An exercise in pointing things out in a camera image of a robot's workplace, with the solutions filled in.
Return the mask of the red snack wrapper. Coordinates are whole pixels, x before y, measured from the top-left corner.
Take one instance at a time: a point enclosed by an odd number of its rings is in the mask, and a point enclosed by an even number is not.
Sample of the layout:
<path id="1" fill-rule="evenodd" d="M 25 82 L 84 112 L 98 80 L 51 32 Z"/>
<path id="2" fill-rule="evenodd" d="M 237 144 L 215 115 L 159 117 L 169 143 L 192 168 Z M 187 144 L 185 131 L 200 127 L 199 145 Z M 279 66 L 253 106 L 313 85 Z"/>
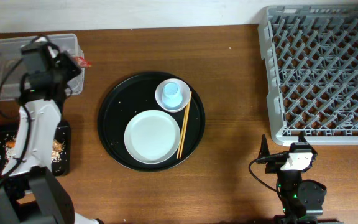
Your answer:
<path id="1" fill-rule="evenodd" d="M 74 57 L 75 62 L 80 68 L 90 68 L 92 67 L 92 64 L 85 60 L 83 57 Z"/>

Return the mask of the rice and food leftovers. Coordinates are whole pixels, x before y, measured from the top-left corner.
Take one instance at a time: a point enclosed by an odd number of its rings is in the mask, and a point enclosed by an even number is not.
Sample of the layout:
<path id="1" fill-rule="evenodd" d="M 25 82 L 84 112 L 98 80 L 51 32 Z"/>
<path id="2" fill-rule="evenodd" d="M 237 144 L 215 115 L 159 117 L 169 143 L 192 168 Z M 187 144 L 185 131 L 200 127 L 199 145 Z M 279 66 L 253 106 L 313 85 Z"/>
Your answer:
<path id="1" fill-rule="evenodd" d="M 53 149 L 51 155 L 51 162 L 58 163 L 61 161 L 61 155 L 65 153 L 67 147 L 68 135 L 71 129 L 67 126 L 58 127 L 53 140 Z M 0 148 L 2 155 L 0 160 L 4 158 L 4 165 L 7 165 L 11 158 L 14 156 L 14 148 L 6 147 L 7 141 L 16 141 L 17 131 L 5 131 L 0 133 Z"/>

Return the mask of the wooden chopstick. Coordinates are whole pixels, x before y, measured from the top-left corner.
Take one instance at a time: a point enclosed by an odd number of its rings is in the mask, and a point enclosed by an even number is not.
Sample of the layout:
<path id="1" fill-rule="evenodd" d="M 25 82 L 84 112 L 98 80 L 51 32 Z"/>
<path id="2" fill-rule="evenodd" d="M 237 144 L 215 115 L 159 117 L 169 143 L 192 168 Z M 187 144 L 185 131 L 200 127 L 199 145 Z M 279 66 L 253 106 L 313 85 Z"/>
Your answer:
<path id="1" fill-rule="evenodd" d="M 185 107 L 185 113 L 184 113 L 183 123 L 182 123 L 182 127 L 181 127 L 180 144 L 179 144 L 179 147 L 178 147 L 178 150 L 177 150 L 177 159 L 181 158 L 181 152 L 183 150 L 184 135 L 185 135 L 185 124 L 186 124 L 187 117 L 188 117 L 189 107 L 190 107 L 190 101 L 188 102 L 188 104 Z"/>
<path id="2" fill-rule="evenodd" d="M 188 117 L 187 117 L 187 121 L 186 121 L 186 124 L 185 124 L 185 135 L 184 135 L 184 143 L 185 143 L 185 136 L 186 136 L 186 128 L 187 128 L 187 123 L 188 123 Z"/>

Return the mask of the light blue cup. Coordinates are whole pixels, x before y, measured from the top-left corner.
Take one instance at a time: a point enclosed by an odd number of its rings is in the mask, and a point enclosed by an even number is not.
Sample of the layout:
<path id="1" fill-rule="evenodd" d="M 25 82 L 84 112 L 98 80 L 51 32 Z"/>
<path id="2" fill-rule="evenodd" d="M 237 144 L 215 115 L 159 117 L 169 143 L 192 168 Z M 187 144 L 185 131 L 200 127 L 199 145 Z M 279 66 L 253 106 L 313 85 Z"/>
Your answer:
<path id="1" fill-rule="evenodd" d="M 175 108 L 182 103 L 180 86 L 177 83 L 169 82 L 163 86 L 162 101 L 167 108 Z"/>

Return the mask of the white bowl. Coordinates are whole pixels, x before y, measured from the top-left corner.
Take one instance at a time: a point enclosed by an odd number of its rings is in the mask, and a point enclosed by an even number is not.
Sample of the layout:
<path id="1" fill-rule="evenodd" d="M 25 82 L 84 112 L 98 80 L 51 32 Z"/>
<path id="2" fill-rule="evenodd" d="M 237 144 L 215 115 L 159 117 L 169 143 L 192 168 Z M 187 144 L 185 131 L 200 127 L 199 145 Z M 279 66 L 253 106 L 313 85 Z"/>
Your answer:
<path id="1" fill-rule="evenodd" d="M 169 82 L 177 83 L 180 86 L 181 95 L 183 97 L 182 103 L 175 108 L 167 108 L 167 106 L 162 101 L 163 86 Z M 183 80 L 180 80 L 177 78 L 170 78 L 170 79 L 164 80 L 157 86 L 156 91 L 155 91 L 155 100 L 156 100 L 157 104 L 161 108 L 163 108 L 165 111 L 168 111 L 170 113 L 177 113 L 177 112 L 181 111 L 182 109 L 184 109 L 186 107 L 186 105 L 188 104 L 189 99 L 190 99 L 190 92 L 191 92 L 190 87 Z"/>

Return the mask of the pale green plate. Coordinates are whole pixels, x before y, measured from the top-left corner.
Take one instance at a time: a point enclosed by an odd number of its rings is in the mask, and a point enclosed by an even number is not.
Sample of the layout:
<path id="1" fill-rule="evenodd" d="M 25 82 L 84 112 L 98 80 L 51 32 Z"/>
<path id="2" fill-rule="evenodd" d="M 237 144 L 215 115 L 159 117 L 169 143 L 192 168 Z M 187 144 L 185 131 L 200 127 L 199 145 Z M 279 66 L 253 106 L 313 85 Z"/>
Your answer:
<path id="1" fill-rule="evenodd" d="M 166 112 L 147 110 L 135 115 L 124 131 L 124 145 L 132 158 L 143 164 L 166 161 L 178 149 L 180 128 Z"/>

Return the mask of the orange carrot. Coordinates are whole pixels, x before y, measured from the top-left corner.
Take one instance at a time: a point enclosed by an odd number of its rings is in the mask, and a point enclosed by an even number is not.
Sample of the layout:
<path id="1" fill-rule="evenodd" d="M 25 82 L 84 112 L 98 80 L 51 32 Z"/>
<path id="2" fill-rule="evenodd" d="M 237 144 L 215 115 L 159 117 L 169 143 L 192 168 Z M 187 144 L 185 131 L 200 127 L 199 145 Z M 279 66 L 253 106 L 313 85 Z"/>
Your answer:
<path id="1" fill-rule="evenodd" d="M 16 144 L 15 141 L 7 141 L 7 142 L 5 143 L 6 147 L 8 147 L 8 148 L 14 148 L 14 147 L 15 147 L 15 144 Z"/>

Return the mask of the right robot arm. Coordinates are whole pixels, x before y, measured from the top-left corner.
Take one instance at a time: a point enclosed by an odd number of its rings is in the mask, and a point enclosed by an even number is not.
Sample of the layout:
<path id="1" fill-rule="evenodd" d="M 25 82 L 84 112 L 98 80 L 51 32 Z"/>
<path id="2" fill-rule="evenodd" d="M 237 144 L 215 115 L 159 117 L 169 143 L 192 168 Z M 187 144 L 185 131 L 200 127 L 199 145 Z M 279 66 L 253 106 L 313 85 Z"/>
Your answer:
<path id="1" fill-rule="evenodd" d="M 283 207 L 283 215 L 276 215 L 277 224 L 339 223 L 339 220 L 320 220 L 327 187 L 315 180 L 304 180 L 302 174 L 310 170 L 318 153 L 300 134 L 289 150 L 271 154 L 267 138 L 262 135 L 259 155 L 249 163 L 251 176 L 266 188 L 274 191 Z M 253 164 L 264 164 L 266 174 L 277 175 L 274 187 L 260 180 L 252 171 Z"/>

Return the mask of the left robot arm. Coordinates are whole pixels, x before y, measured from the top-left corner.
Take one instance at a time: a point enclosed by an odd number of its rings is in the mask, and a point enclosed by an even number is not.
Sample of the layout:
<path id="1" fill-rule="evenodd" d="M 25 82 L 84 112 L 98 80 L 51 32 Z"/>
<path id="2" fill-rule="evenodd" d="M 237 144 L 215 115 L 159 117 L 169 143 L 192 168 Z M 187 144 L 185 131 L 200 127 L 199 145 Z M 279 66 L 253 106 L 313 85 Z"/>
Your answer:
<path id="1" fill-rule="evenodd" d="M 52 174 L 53 140 L 62 120 L 69 81 L 81 67 L 48 36 L 20 48 L 27 71 L 20 84 L 19 129 L 14 153 L 0 176 L 0 223 L 90 223 Z"/>

